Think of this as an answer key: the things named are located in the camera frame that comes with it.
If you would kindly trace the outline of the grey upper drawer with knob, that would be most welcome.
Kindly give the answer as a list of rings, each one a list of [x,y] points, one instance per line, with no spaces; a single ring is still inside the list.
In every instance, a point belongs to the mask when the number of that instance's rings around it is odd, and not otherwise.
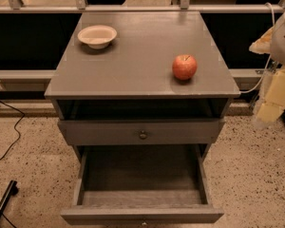
[[[214,143],[223,119],[60,121],[68,145]]]

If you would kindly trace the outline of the grey wooden drawer cabinet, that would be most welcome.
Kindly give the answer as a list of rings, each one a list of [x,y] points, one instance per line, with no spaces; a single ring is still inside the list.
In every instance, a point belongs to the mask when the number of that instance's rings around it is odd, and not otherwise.
[[[224,120],[239,89],[199,13],[92,12],[77,27],[91,25],[118,36],[100,50],[70,39],[46,91],[59,122]],[[198,64],[190,80],[172,71],[182,54]]]

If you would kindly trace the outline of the black metal stand leg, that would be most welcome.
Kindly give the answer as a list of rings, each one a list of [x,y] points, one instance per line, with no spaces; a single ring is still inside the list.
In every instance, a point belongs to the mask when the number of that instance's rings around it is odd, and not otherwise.
[[[12,196],[15,196],[18,193],[18,187],[17,187],[17,181],[11,180],[9,182],[8,187],[6,188],[6,191],[3,195],[3,197],[0,200],[0,218],[4,217],[6,221],[14,227],[14,225],[11,223],[11,221],[4,215],[4,210],[7,207],[9,200]]]

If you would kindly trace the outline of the white shallow bowl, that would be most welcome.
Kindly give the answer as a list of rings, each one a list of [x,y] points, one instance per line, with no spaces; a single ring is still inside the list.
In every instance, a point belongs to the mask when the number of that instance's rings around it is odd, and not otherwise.
[[[103,49],[117,37],[117,31],[109,26],[97,25],[82,29],[78,35],[80,42],[93,49]]]

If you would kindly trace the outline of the red apple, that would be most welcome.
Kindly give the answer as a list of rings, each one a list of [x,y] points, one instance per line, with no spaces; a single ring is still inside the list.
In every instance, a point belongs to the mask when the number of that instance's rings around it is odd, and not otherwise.
[[[174,76],[182,81],[190,80],[197,72],[197,69],[196,59],[189,54],[178,55],[172,64]]]

